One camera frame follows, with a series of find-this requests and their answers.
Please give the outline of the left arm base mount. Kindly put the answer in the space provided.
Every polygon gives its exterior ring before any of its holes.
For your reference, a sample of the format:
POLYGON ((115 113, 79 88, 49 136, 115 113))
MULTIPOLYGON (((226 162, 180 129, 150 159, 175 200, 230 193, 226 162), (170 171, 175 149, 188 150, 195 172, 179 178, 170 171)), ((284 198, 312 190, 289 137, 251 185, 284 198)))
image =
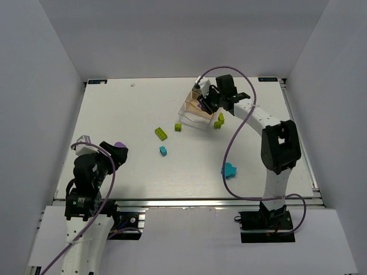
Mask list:
POLYGON ((146 209, 135 206, 126 206, 116 202, 114 225, 108 235, 108 240, 138 241, 140 240, 144 224, 146 209))

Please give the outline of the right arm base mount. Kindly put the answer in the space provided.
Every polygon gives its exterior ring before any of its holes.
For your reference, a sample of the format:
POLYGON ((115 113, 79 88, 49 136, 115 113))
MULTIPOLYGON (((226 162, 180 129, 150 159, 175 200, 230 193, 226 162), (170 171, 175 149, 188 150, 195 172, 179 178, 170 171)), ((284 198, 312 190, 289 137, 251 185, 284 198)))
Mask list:
POLYGON ((294 243, 293 223, 289 211, 266 225, 258 211, 239 212, 234 221, 240 224, 241 243, 294 243))

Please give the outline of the round teal lego piece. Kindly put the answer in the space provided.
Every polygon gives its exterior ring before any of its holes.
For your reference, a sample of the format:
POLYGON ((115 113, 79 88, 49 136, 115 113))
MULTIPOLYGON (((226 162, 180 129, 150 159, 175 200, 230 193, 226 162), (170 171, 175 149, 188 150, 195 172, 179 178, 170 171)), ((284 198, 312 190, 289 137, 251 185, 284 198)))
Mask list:
POLYGON ((224 174, 225 179, 234 178, 237 174, 237 168, 231 163, 226 162, 221 168, 221 174, 224 174))

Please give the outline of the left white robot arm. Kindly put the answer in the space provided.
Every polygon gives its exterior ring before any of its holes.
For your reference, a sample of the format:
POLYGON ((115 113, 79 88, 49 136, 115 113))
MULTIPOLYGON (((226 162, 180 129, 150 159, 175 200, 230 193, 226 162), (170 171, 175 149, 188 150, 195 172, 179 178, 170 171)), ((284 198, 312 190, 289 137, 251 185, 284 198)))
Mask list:
POLYGON ((61 274, 98 274, 108 234, 119 224, 115 202, 103 201, 100 188, 108 175, 126 162, 121 142, 99 148, 80 142, 74 147, 73 179, 66 188, 66 248, 61 274))

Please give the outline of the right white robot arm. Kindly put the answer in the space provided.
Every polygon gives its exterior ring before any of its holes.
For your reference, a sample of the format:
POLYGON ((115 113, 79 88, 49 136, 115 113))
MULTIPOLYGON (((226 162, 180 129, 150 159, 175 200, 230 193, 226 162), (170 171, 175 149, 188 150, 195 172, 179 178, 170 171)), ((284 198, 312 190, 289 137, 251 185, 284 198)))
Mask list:
POLYGON ((213 114, 219 108, 247 123, 261 137, 260 157, 266 168, 266 185, 260 201, 260 214, 272 220, 286 211, 288 179, 301 157, 299 136, 292 120, 280 120, 255 104, 255 98, 237 91, 229 74, 216 78, 216 85, 198 77, 194 88, 199 91, 202 111, 213 114))

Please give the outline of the right corner blue label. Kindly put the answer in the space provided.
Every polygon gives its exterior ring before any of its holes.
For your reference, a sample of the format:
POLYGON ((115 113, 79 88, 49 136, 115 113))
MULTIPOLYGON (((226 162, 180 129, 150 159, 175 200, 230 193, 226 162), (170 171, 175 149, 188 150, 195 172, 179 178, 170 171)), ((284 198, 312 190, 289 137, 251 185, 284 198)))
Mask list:
POLYGON ((278 82, 277 77, 258 77, 259 82, 278 82))

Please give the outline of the clear plastic container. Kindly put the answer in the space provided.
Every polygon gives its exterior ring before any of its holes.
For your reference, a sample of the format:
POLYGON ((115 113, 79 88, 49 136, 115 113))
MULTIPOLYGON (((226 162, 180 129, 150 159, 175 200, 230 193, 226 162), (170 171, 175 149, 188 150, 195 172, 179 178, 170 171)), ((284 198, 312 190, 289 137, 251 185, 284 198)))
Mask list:
POLYGON ((183 103, 181 109, 178 112, 179 121, 187 126, 206 130, 212 121, 213 115, 209 115, 205 111, 202 111, 198 104, 183 103))

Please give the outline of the small teal lego brick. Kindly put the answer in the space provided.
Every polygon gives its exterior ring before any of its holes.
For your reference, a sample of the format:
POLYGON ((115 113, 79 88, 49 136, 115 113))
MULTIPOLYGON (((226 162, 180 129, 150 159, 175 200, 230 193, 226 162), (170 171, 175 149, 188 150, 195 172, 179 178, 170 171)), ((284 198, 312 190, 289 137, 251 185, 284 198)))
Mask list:
POLYGON ((161 146, 159 148, 159 151, 161 153, 162 156, 166 156, 167 155, 167 149, 164 146, 161 146))

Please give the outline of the green stacked lego piece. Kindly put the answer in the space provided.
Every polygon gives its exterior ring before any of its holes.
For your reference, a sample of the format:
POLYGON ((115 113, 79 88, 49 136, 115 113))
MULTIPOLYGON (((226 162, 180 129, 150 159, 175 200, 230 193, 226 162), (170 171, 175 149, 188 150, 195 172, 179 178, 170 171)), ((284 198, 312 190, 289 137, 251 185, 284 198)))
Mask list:
POLYGON ((220 129, 221 126, 224 124, 224 122, 225 122, 224 115, 223 113, 220 112, 218 114, 218 119, 217 121, 214 122, 213 126, 215 129, 220 129))

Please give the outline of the green 2x4 lego brick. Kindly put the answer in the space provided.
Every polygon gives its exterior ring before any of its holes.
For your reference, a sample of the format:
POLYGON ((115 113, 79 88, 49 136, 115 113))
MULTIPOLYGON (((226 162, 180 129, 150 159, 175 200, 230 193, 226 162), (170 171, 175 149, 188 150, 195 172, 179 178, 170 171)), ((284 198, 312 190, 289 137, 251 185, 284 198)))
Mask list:
POLYGON ((154 132, 161 141, 164 141, 168 138, 166 132, 161 127, 156 128, 154 132))

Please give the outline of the purple curved lego piece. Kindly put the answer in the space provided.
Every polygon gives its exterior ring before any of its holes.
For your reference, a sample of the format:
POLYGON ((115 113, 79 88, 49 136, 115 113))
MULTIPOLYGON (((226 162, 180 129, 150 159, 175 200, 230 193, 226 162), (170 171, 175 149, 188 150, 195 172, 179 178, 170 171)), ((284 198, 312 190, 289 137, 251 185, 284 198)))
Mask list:
POLYGON ((114 144, 114 147, 118 147, 118 148, 126 148, 126 145, 125 145, 125 144, 123 144, 122 142, 116 142, 116 143, 114 144))

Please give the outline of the corner blue label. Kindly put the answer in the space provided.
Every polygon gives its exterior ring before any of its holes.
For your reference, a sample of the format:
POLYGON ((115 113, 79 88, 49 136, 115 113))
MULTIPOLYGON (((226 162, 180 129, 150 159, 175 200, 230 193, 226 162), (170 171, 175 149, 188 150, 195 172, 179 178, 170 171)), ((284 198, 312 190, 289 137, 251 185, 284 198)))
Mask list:
POLYGON ((106 84, 107 79, 96 79, 96 80, 88 80, 88 85, 100 85, 100 84, 106 84))
POLYGON ((278 82, 277 77, 258 77, 259 82, 278 82))

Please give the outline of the left corner blue label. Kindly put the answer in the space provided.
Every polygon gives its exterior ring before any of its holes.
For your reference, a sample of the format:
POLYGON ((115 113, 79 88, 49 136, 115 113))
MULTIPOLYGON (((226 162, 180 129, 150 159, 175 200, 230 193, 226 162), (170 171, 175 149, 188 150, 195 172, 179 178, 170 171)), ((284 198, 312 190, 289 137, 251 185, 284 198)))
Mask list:
POLYGON ((96 80, 88 80, 88 85, 100 85, 100 84, 106 84, 107 79, 96 79, 96 80))

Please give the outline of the green small lego brick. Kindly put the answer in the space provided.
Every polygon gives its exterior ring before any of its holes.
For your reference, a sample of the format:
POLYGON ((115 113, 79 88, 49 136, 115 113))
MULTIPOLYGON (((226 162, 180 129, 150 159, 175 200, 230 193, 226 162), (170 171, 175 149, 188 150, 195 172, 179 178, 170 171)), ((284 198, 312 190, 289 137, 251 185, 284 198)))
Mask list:
POLYGON ((180 123, 175 123, 175 125, 174 125, 174 130, 175 130, 176 132, 181 132, 181 131, 182 131, 182 124, 180 124, 180 123))

